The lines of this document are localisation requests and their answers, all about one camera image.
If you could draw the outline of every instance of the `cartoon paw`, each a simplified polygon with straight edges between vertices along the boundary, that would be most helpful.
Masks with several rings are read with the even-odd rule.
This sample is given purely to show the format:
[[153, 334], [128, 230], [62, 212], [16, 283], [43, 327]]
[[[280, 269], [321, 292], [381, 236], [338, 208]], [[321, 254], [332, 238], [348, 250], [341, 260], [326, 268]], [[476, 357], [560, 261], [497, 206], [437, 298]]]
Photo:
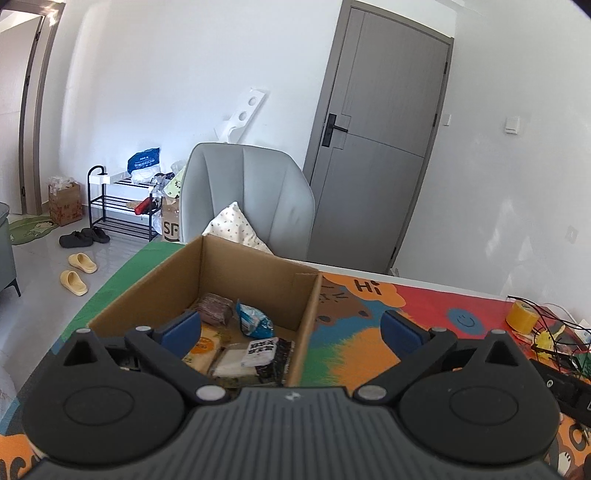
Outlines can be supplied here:
[[571, 464], [570, 455], [568, 452], [562, 452], [558, 455], [558, 473], [561, 476], [565, 476], [566, 472], [569, 471]]

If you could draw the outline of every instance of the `yellow slipper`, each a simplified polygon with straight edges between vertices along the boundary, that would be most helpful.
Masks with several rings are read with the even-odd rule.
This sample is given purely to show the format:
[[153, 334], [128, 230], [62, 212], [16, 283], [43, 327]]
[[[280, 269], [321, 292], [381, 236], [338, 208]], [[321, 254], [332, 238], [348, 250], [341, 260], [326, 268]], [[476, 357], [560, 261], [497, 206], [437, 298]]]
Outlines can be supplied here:
[[94, 273], [98, 268], [88, 255], [73, 254], [68, 257], [68, 262], [72, 267], [81, 269], [84, 273]]
[[80, 276], [73, 270], [64, 270], [60, 274], [60, 282], [74, 295], [84, 295], [88, 291], [88, 287], [80, 279]]

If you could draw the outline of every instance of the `open cardboard box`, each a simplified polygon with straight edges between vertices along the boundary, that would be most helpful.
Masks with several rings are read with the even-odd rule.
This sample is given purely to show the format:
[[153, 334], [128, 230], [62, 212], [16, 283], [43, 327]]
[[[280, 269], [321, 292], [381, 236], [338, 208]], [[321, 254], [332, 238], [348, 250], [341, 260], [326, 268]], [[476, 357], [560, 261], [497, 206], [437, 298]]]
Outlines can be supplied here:
[[[267, 314], [276, 336], [296, 342], [285, 381], [294, 387], [300, 382], [321, 284], [315, 268], [201, 236], [137, 281], [89, 326], [99, 336], [122, 336], [139, 325], [169, 322], [205, 293], [240, 299]], [[248, 341], [238, 325], [231, 334], [233, 341]]]

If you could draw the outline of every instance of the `door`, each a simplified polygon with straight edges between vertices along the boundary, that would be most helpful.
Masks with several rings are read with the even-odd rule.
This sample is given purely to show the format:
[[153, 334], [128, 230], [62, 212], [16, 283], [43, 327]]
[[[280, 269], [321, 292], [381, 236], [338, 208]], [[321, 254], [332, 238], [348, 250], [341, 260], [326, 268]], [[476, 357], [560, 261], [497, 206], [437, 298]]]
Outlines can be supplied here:
[[19, 138], [23, 88], [41, 17], [0, 33], [0, 202], [23, 213]]
[[448, 49], [351, 10], [311, 178], [309, 261], [386, 272], [426, 162]]

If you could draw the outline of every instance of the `small cardboard box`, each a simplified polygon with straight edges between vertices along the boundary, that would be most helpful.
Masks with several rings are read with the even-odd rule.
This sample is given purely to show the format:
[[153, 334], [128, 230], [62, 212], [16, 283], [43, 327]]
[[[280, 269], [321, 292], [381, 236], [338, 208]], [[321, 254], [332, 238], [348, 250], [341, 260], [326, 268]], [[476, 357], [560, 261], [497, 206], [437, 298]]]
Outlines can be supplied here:
[[[121, 336], [139, 325], [158, 327], [176, 318], [197, 298], [215, 293], [262, 310], [275, 334], [295, 341], [286, 386], [299, 384], [314, 328], [322, 275], [213, 235], [201, 236], [136, 282], [89, 326], [99, 336]], [[248, 343], [238, 326], [232, 341]]]
[[61, 190], [55, 190], [53, 185], [49, 185], [49, 215], [59, 226], [81, 220], [80, 184], [75, 183]]
[[168, 242], [178, 242], [178, 199], [162, 198], [162, 233]]

